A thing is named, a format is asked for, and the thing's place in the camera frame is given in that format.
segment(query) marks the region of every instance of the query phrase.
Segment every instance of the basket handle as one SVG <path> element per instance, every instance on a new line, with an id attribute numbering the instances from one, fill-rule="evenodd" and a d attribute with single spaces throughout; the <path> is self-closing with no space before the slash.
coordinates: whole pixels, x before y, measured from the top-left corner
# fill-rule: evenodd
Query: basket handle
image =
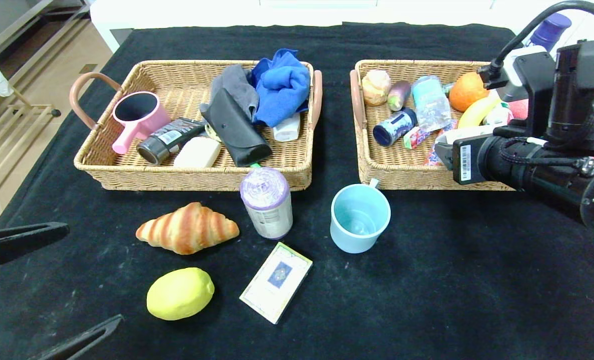
<path id="1" fill-rule="evenodd" d="M 312 130 L 314 130 L 317 126 L 317 123 L 319 122 L 319 116 L 321 115 L 321 102 L 324 96 L 323 82 L 324 80 L 321 70 L 315 70 L 315 81 L 313 84 L 315 98 L 312 102 L 312 123 L 310 124 L 310 128 Z"/>
<path id="2" fill-rule="evenodd" d="M 117 84 L 115 80 L 112 80 L 100 72 L 84 73 L 83 75 L 79 76 L 72 84 L 69 95 L 70 107 L 72 108 L 72 111 L 75 112 L 75 114 L 77 114 L 77 116 L 81 119 L 81 121 L 83 121 L 84 124 L 91 130 L 96 129 L 97 123 L 91 119 L 90 116 L 88 116 L 88 114 L 86 114 L 86 112 L 79 105 L 79 92 L 81 91 L 81 88 L 84 86 L 84 84 L 93 78 L 103 80 L 106 84 L 115 89 L 115 91 L 119 91 L 121 89 L 121 85 Z"/>
<path id="3" fill-rule="evenodd" d="M 352 96 L 352 112 L 359 130 L 366 129 L 366 113 L 363 108 L 363 96 L 359 89 L 359 74 L 356 70 L 350 71 L 350 92 Z"/>

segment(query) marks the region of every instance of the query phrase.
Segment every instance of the wicker basket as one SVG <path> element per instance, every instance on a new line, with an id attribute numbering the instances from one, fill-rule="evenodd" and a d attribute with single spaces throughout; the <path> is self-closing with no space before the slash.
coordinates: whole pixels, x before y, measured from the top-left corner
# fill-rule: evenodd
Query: wicker basket
<path id="1" fill-rule="evenodd" d="M 242 64 L 245 69 L 251 69 L 256 63 L 230 60 L 143 61 L 132 68 L 121 86 L 101 73 L 82 75 L 71 89 L 71 105 L 92 131 L 75 156 L 75 167 L 89 173 L 104 189 L 114 191 L 238 191 L 241 180 L 250 168 L 236 167 L 223 146 L 210 168 L 172 167 L 174 155 L 162 166 L 150 165 L 136 151 L 135 146 L 141 141 L 139 139 L 133 140 L 128 153 L 115 153 L 111 144 L 123 126 L 112 118 L 112 107 L 126 94 L 151 91 L 159 96 L 172 119 L 180 116 L 200 119 L 199 104 L 210 100 L 212 80 L 226 66 Z M 310 71 L 311 83 L 309 110 L 301 114 L 299 138 L 278 142 L 272 137 L 272 129 L 261 129 L 262 136 L 273 151 L 273 155 L 262 161 L 261 165 L 281 171 L 291 191 L 301 191 L 310 185 L 313 132 L 321 109 L 321 71 L 314 71 L 308 63 L 303 64 Z M 105 80 L 117 90 L 97 124 L 82 111 L 76 100 L 82 85 L 91 78 Z"/>
<path id="2" fill-rule="evenodd" d="M 357 141 L 359 178 L 367 184 L 379 179 L 379 187 L 387 190 L 472 190 L 511 191 L 500 182 L 480 182 L 459 185 L 452 179 L 452 172 L 445 166 L 426 166 L 423 163 L 436 139 L 429 136 L 418 148 L 404 148 L 401 140 L 389 147 L 379 145 L 368 132 L 390 116 L 387 105 L 364 106 L 361 78 L 372 69 L 388 71 L 392 82 L 407 80 L 412 83 L 423 75 L 436 75 L 443 84 L 456 82 L 459 76 L 475 71 L 486 63 L 474 61 L 431 60 L 361 60 L 350 73 L 352 109 Z M 406 102 L 414 108 L 412 97 Z M 452 110 L 452 116 L 461 118 L 461 112 Z"/>

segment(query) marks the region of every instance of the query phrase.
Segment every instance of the plastic bottle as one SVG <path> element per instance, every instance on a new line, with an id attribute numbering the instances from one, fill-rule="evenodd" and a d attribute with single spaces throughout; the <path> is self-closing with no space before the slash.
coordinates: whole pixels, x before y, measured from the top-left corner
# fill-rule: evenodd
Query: plastic bottle
<path id="1" fill-rule="evenodd" d="M 295 141 L 299 138 L 299 125 L 301 124 L 301 114 L 295 112 L 291 117 L 281 121 L 272 128 L 272 136 L 278 142 Z"/>
<path id="2" fill-rule="evenodd" d="M 541 45 L 546 48 L 546 51 L 550 52 L 561 39 L 564 31 L 571 27 L 572 24 L 572 21 L 564 14 L 551 14 L 532 33 L 525 47 Z"/>
<path id="3" fill-rule="evenodd" d="M 292 201 L 286 178 L 276 169 L 252 169 L 239 187 L 255 229 L 267 239 L 280 239 L 292 227 Z"/>
<path id="4" fill-rule="evenodd" d="M 419 127 L 424 132 L 438 130 L 450 123 L 450 102 L 437 76 L 420 77 L 413 84 L 413 98 Z"/>
<path id="5" fill-rule="evenodd" d="M 387 120 L 378 123 L 372 129 L 372 136 L 382 146 L 390 146 L 403 134 L 416 126 L 416 114 L 409 107 L 392 113 Z"/>
<path id="6" fill-rule="evenodd" d="M 171 154 L 193 137 L 203 132 L 205 122 L 179 117 L 168 125 L 150 134 L 137 145 L 137 152 L 147 162 L 159 166 Z"/>

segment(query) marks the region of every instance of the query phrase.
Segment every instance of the purple bottle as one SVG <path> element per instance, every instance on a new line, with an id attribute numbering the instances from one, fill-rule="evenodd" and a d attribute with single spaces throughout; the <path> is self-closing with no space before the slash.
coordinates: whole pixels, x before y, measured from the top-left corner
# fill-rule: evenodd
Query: purple bottle
<path id="1" fill-rule="evenodd" d="M 274 240 L 288 233 L 292 227 L 290 186 L 278 170 L 252 169 L 241 182 L 239 193 L 259 235 Z"/>
<path id="2" fill-rule="evenodd" d="M 564 31 L 571 27 L 572 24 L 573 22 L 563 14 L 551 14 L 539 25 L 539 27 L 537 27 L 535 32 L 532 33 L 526 47 L 541 45 L 550 52 L 552 48 L 555 47 L 557 41 L 561 39 L 561 35 Z"/>

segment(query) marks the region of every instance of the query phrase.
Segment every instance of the banana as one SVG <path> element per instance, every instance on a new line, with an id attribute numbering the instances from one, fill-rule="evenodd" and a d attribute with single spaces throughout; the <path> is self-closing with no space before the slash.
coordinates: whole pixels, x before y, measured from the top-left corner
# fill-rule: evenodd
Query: banana
<path id="1" fill-rule="evenodd" d="M 498 96 L 489 96 L 475 101 L 461 116 L 457 129 L 481 125 L 484 117 L 500 102 L 501 99 Z"/>

